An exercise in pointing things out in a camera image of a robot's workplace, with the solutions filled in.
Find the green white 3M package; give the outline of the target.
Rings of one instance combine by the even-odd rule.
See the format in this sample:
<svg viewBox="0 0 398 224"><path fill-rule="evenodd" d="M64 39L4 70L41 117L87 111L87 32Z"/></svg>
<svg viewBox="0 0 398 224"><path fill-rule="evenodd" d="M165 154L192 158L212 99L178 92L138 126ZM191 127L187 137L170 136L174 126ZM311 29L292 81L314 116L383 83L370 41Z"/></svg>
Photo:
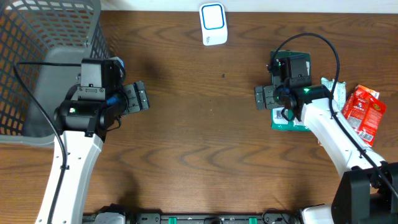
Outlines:
<svg viewBox="0 0 398 224"><path fill-rule="evenodd" d="M293 78L295 81L303 83L304 86L312 84L311 81L311 58L309 53L295 52L289 50L280 50L275 56L274 65L275 70L272 73L272 84L274 88L282 85L286 78ZM291 118L293 112L291 110L283 110L283 107L277 105L271 111L272 116L272 129L279 131L310 131L302 122L297 118L287 121L283 116Z"/></svg>

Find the red snack bag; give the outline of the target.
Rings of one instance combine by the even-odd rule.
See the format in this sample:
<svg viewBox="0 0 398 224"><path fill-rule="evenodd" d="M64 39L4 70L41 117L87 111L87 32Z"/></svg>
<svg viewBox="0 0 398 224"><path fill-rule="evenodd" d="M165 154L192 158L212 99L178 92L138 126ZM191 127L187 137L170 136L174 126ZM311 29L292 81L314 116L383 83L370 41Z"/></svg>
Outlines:
<svg viewBox="0 0 398 224"><path fill-rule="evenodd" d="M379 100L378 91L357 85L348 97L342 113L359 137L372 147L386 108L386 105Z"/></svg>

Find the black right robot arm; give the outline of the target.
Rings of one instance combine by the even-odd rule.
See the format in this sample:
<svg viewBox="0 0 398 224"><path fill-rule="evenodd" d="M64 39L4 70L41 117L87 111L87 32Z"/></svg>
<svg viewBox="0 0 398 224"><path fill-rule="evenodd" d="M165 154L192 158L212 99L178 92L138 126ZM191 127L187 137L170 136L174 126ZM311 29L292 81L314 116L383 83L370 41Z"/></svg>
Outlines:
<svg viewBox="0 0 398 224"><path fill-rule="evenodd" d="M304 208L301 223L397 223L397 164L369 148L325 85L312 85L305 55L273 58L271 84L255 89L259 110L279 110L319 140L341 178L331 204Z"/></svg>

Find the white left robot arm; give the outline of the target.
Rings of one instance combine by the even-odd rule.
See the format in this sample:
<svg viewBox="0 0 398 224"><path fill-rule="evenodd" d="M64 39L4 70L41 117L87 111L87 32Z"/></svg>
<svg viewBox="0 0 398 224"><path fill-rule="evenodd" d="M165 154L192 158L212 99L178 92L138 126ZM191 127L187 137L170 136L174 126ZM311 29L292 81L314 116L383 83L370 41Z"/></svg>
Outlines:
<svg viewBox="0 0 398 224"><path fill-rule="evenodd" d="M81 223L90 178L108 132L150 107L142 81L125 84L118 57L84 58L79 83L55 108L54 155L36 223Z"/></svg>

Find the mint wet wipes pack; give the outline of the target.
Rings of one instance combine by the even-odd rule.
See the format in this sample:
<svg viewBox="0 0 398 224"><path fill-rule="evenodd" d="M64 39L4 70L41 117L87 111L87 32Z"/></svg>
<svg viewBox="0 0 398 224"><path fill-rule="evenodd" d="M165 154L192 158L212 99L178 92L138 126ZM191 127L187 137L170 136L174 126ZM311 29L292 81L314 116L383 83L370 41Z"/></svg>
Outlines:
<svg viewBox="0 0 398 224"><path fill-rule="evenodd" d="M325 85L330 91L333 88L335 80L328 80L327 78L321 78L321 84ZM333 99L338 105L338 109L341 111L346 103L346 82L337 82L335 90L333 92Z"/></svg>

